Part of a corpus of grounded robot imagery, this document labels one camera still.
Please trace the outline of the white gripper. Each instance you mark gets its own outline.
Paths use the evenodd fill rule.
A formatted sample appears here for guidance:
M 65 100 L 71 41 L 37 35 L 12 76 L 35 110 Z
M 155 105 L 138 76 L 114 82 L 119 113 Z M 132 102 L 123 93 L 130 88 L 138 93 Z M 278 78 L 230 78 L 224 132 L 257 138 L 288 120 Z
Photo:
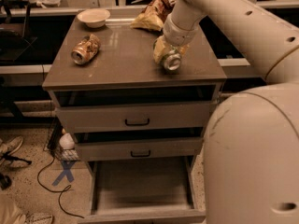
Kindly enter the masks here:
M 159 36 L 153 44 L 154 61 L 160 63 L 163 56 L 170 51 L 170 45 L 179 47 L 179 54 L 184 56 L 189 48 L 189 45 L 187 44 L 193 40 L 197 31 L 197 27 L 191 29 L 179 28 L 173 22 L 172 15 L 168 15 L 163 28 L 164 35 Z

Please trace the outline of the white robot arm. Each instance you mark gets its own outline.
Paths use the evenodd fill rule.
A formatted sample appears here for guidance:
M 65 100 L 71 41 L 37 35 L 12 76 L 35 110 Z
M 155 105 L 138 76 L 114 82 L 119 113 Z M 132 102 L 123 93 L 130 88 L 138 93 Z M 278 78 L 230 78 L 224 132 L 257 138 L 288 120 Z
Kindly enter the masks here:
M 208 122 L 206 224 L 299 224 L 299 31 L 248 0 L 177 0 L 154 56 L 190 43 L 204 16 L 265 81 Z

